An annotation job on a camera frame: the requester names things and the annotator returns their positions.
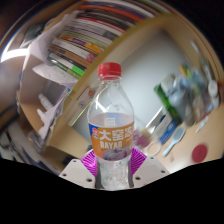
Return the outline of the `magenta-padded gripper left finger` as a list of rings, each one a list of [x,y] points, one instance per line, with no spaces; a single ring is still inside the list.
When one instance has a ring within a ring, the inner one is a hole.
[[[95,154],[90,150],[81,159],[72,159],[60,177],[81,187],[94,189],[97,172]]]

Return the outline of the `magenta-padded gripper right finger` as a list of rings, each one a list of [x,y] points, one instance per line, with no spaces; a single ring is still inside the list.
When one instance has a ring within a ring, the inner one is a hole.
[[[130,188],[140,188],[169,175],[169,171],[155,156],[147,156],[137,148],[132,149],[129,161]]]

